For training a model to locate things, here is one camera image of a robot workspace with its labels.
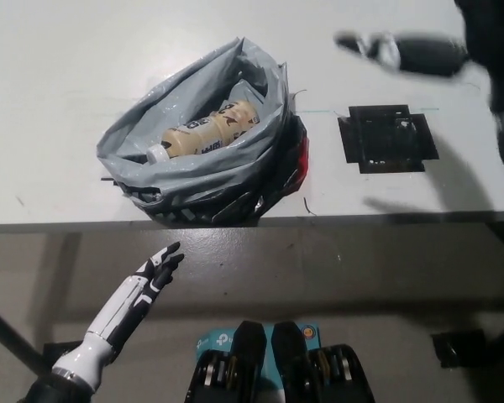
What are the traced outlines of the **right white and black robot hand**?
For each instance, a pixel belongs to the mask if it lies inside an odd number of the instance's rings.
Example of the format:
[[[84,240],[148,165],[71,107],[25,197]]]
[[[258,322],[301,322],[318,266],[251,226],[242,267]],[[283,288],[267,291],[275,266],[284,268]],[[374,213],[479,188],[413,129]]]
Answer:
[[[469,63],[483,67],[491,82],[491,111],[504,115],[504,1],[457,1],[465,39],[431,34],[339,33],[343,50],[390,71],[451,78]]]

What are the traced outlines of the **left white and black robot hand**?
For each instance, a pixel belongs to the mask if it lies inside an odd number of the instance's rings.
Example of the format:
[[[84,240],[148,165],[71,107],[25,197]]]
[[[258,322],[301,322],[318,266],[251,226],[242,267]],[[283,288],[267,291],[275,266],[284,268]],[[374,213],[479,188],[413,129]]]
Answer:
[[[173,273],[184,259],[179,242],[164,247],[148,258],[114,291],[87,330],[105,341],[114,354],[149,313],[163,288],[173,281]]]

